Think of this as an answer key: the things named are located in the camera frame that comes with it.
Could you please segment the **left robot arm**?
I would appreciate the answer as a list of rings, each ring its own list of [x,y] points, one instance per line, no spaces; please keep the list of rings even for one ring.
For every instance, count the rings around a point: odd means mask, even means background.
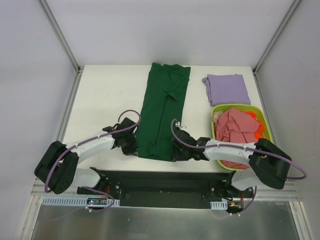
[[[105,191],[106,183],[97,169],[80,169],[83,161],[105,151],[120,148],[124,155],[138,150],[134,130],[137,123],[129,118],[114,126],[107,126],[98,134],[81,141],[64,144],[52,142],[34,170],[45,186],[45,192],[61,194],[68,188],[88,187],[94,194]]]

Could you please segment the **green polo shirt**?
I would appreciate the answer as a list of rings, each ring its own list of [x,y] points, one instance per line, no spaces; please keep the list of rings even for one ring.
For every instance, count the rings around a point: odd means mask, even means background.
[[[153,63],[135,134],[138,157],[173,161],[171,123],[182,120],[190,67]]]

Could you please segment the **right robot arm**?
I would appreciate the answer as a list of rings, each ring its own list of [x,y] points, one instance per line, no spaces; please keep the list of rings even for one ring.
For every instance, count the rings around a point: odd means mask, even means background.
[[[242,191],[265,185],[282,190],[287,180],[292,159],[271,141],[261,138],[258,142],[230,143],[208,137],[194,139],[184,130],[174,130],[172,138],[175,161],[217,161],[245,165],[247,168],[232,172],[225,184],[225,192],[237,197]]]

